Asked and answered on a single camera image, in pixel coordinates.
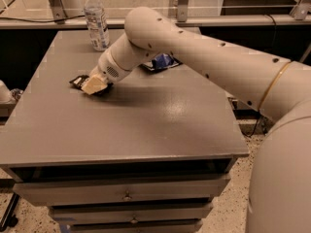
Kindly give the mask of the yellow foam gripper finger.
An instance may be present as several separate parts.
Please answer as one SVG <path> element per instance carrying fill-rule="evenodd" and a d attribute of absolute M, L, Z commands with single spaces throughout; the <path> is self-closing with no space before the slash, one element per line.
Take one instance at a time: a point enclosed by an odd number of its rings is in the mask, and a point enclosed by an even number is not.
<path fill-rule="evenodd" d="M 101 90 L 104 90 L 107 86 L 108 85 L 106 78 L 92 76 L 86 79 L 86 81 L 82 85 L 82 91 L 88 95 L 91 95 Z"/>

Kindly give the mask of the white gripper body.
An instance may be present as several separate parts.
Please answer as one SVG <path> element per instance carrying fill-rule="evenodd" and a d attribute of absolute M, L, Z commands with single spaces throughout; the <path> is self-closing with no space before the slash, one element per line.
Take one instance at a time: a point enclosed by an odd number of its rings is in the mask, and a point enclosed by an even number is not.
<path fill-rule="evenodd" d="M 111 52 L 105 50 L 89 75 L 98 75 L 100 78 L 106 78 L 109 83 L 117 83 L 125 78 L 125 71 L 116 63 Z"/>

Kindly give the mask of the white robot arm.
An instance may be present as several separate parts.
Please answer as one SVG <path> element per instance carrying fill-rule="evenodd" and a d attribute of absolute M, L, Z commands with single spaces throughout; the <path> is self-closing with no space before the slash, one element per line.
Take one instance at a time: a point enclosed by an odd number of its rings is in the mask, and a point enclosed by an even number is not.
<path fill-rule="evenodd" d="M 184 30 L 138 7 L 82 89 L 105 89 L 169 53 L 273 121 L 253 165 L 245 233 L 311 233 L 311 68 Z"/>

